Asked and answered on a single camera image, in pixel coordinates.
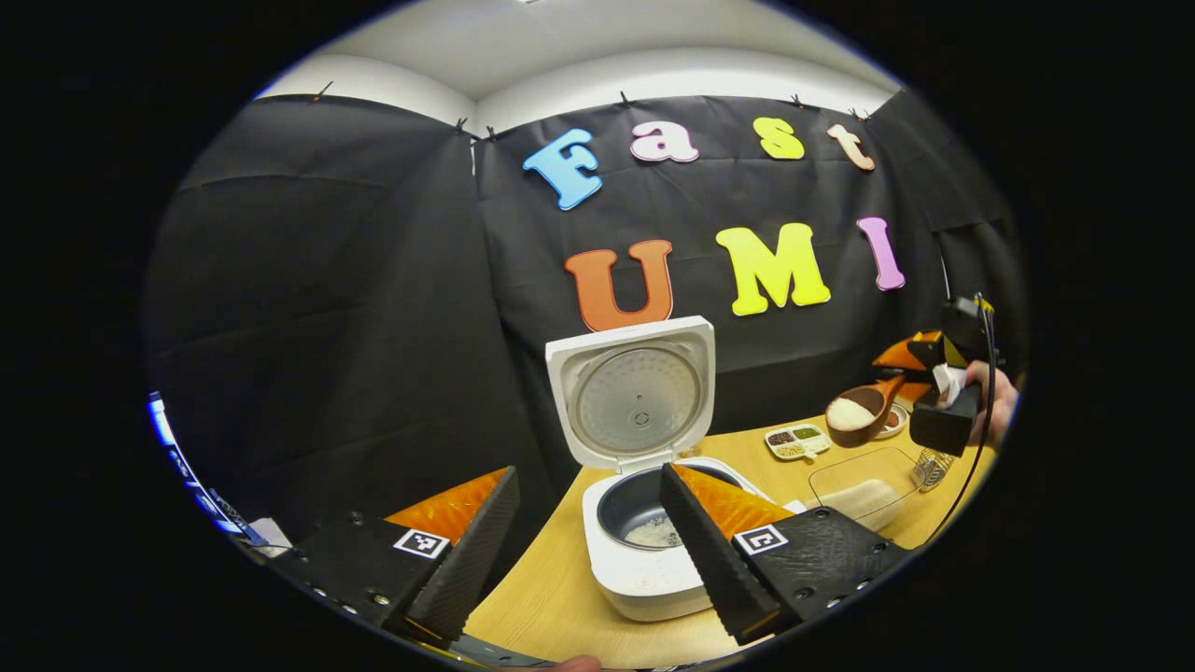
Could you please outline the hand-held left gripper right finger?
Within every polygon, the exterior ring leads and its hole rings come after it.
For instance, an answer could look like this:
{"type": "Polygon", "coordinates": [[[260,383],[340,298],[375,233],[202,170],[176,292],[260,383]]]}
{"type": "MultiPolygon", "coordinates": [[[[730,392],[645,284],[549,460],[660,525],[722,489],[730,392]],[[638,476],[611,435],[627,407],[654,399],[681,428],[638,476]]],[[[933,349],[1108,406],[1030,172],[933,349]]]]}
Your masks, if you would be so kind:
{"type": "Polygon", "coordinates": [[[822,621],[912,554],[836,508],[793,513],[676,462],[660,501],[739,644],[822,621]]]}

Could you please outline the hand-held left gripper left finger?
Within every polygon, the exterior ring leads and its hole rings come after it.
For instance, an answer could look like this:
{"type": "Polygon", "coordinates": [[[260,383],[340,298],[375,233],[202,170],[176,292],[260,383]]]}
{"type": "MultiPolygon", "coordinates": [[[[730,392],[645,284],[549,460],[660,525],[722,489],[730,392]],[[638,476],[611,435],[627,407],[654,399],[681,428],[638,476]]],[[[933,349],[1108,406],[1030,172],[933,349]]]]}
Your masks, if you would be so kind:
{"type": "Polygon", "coordinates": [[[351,513],[272,558],[342,612],[431,647],[460,639],[521,501],[513,465],[384,518],[351,513]]]}

